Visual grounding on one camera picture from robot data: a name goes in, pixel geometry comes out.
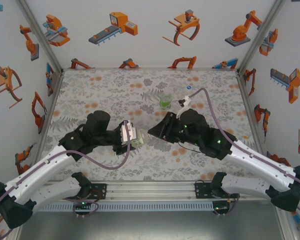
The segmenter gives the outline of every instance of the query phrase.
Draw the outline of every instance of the silver floor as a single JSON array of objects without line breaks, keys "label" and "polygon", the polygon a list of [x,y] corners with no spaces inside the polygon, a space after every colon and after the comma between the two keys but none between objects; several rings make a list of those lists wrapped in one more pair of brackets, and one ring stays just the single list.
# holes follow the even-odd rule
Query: silver floor
[{"label": "silver floor", "polygon": [[281,240],[270,204],[239,202],[216,218],[210,211],[99,212],[76,219],[70,212],[38,212],[19,240]]}]

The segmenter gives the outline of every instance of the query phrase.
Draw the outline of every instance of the patterned table surface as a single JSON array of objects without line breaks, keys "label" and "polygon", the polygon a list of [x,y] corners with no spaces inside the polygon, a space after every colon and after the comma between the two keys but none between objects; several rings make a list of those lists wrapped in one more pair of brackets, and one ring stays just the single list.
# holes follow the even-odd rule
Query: patterned table surface
[{"label": "patterned table surface", "polygon": [[[177,113],[180,109],[177,100],[187,86],[192,87],[188,90],[190,94],[200,87],[207,88],[223,129],[256,148],[234,71],[68,70],[64,74],[42,157],[96,110],[111,115],[108,129],[116,128],[123,120],[131,120],[134,127],[148,130],[166,115],[159,106],[160,93],[172,93],[170,111]],[[203,114],[211,127],[216,127],[204,92],[193,98],[191,107]],[[184,146],[194,148],[187,143]],[[124,155],[116,156],[110,146],[96,147],[89,156],[111,167],[120,164],[124,158]],[[83,172],[91,181],[211,180],[216,172],[252,175],[238,166],[151,136],[147,145],[130,153],[120,169],[106,170],[82,158],[56,174],[54,180],[63,180],[75,172]]]}]

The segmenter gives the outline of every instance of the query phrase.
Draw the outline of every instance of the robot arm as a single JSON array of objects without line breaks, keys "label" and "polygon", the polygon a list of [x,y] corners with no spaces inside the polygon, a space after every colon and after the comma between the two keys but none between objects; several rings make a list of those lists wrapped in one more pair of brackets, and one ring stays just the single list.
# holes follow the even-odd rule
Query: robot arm
[{"label": "robot arm", "polygon": [[[260,178],[242,178],[220,172],[211,182],[213,195],[218,197],[227,194],[249,194],[270,199],[271,202],[286,211],[296,210],[300,200],[300,183],[291,179],[291,175],[300,180],[300,166],[290,167],[272,161],[262,154],[250,149],[235,136],[228,132],[226,135],[238,147],[248,150],[247,154],[232,145],[217,128],[209,127],[203,115],[189,109],[189,99],[179,101],[183,108],[176,115],[168,112],[164,119],[148,133],[169,143],[184,143],[195,145],[208,157],[234,163],[247,169]],[[271,167],[265,162],[254,158],[258,156],[265,162],[277,166],[284,173]]]},{"label": "robot arm", "polygon": [[0,201],[0,214],[10,229],[24,224],[45,205],[68,197],[83,199],[92,194],[91,183],[81,172],[57,184],[42,187],[53,175],[82,157],[76,153],[89,154],[98,146],[112,146],[117,155],[134,150],[127,144],[137,137],[132,123],[122,122],[116,129],[107,130],[109,121],[110,115],[104,111],[89,114],[85,124],[67,133],[28,171],[6,184],[0,182],[0,198],[5,195]]}]

